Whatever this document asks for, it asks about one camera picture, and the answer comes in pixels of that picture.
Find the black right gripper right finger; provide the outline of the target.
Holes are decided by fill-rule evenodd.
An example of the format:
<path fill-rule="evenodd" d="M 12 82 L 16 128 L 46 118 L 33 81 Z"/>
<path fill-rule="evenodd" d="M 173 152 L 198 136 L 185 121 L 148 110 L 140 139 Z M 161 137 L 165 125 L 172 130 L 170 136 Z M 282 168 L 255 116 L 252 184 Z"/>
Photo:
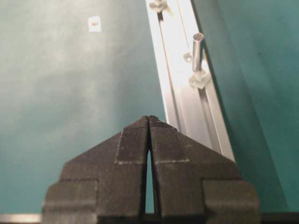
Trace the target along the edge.
<path fill-rule="evenodd" d="M 257 224 L 259 200 L 236 164 L 149 117 L 154 189 L 164 224 Z"/>

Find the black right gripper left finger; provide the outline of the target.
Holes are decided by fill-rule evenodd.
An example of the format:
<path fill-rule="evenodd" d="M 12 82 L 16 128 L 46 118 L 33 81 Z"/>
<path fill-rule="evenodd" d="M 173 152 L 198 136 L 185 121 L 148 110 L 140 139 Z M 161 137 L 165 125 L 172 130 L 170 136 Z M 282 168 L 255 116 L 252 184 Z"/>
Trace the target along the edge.
<path fill-rule="evenodd" d="M 145 212 L 148 117 L 65 163 L 44 224 L 139 224 Z"/>

